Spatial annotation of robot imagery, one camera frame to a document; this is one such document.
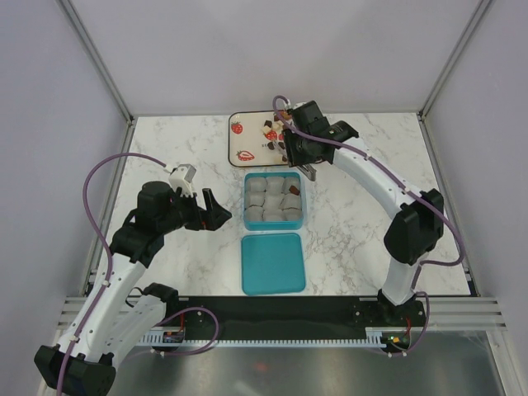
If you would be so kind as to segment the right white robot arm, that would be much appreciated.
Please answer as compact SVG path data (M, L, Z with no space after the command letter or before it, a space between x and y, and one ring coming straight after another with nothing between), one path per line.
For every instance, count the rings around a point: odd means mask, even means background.
M414 296L418 267L444 233L444 198L435 188L424 191L407 183L376 159L359 133L345 121L317 122L322 134L297 133L293 122L283 125L286 157L293 166L329 163L353 178L381 205L390 220L383 244L389 270L377 304L379 320L398 324Z

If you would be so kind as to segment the brown square chocolate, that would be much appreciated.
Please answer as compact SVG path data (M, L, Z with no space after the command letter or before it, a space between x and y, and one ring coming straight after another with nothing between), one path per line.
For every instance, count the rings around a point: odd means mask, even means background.
M296 195L296 196L300 195L300 190L296 186L291 186L290 189L289 189L289 192L291 194Z

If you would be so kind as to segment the metal tongs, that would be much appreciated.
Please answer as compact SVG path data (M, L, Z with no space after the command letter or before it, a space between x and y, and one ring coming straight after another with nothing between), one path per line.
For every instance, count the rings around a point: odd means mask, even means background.
M316 181L317 171L314 168L316 157L306 153L297 143L272 140L271 144L273 145L274 150L286 160L289 167L297 167L309 181Z

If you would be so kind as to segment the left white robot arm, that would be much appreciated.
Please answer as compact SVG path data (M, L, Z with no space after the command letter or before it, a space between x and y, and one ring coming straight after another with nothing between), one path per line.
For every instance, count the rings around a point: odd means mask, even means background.
M174 324L177 292L154 283L136 305L118 316L130 291L162 249L165 235L184 228L215 231L231 213L204 189L205 207L196 195L163 181L143 185L137 206L115 232L106 269L97 277L77 317L55 346L41 346L34 362L45 383L59 395L106 395L125 357L151 328Z

